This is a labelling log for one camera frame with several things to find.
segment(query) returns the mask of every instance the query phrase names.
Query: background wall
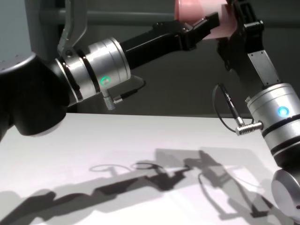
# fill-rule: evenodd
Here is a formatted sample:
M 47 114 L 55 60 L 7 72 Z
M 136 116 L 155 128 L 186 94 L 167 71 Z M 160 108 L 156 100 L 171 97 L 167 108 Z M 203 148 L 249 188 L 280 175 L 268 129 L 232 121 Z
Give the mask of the background wall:
M 88 7 L 101 11 L 173 12 L 173 0 L 89 0 Z M 269 21 L 298 21 L 300 23 L 300 1 L 298 0 L 252 0 L 259 18 L 266 25 Z M 300 52 L 300 26 L 298 28 L 267 27 L 264 46 L 283 81 L 292 83 L 300 94 L 298 54 Z M 89 26 L 79 46 L 85 46 L 108 37 L 119 42 L 146 32 L 150 27 Z M 223 82 L 231 93 L 237 108 L 248 113 L 244 104 L 246 94 L 236 74 L 228 73 L 216 52 L 215 40 L 202 41 L 191 52 L 174 52 L 132 71 L 147 81 L 147 86 L 138 94 L 117 105 L 108 112 L 101 96 L 95 96 L 78 105 L 81 113 L 115 113 L 139 115 L 186 115 L 214 116 L 211 93 L 217 82 Z M 118 89 L 129 89 L 137 85 L 127 82 Z M 229 111 L 220 95 L 218 104 L 222 114 Z

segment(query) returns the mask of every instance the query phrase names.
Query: metal bracket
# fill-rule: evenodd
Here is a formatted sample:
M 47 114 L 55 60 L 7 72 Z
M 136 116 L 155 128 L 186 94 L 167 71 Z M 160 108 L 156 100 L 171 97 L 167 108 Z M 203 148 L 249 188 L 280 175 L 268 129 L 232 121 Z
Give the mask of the metal bracket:
M 86 0 L 66 0 L 66 23 L 57 50 L 61 56 L 73 55 L 75 44 L 87 29 Z

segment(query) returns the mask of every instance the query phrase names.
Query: cable connector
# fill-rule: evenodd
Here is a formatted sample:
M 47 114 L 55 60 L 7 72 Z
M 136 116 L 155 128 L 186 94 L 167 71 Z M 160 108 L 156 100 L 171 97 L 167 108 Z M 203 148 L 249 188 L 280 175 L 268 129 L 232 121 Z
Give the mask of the cable connector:
M 248 124 L 248 125 L 244 125 L 241 127 L 237 127 L 235 129 L 235 133 L 240 136 L 240 135 L 246 135 L 249 134 L 251 132 L 254 132 L 256 130 L 262 130 L 263 129 L 263 123 L 258 122 L 258 123 L 254 123 L 254 124 Z

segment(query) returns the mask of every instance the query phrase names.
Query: screw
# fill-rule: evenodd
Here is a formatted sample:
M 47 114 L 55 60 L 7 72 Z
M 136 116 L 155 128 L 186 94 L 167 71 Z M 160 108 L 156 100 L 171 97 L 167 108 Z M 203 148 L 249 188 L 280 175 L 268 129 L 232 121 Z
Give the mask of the screw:
M 71 57 L 73 55 L 71 50 L 67 50 L 66 51 L 66 56 Z

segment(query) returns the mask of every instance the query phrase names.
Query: pink object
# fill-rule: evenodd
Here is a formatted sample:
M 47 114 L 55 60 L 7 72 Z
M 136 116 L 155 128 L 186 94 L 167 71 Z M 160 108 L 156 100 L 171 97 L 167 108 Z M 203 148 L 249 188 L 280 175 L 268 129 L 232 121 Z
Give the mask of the pink object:
M 175 0 L 175 19 L 194 24 L 206 15 L 218 12 L 220 26 L 211 30 L 205 39 L 229 37 L 236 30 L 233 10 L 226 0 Z

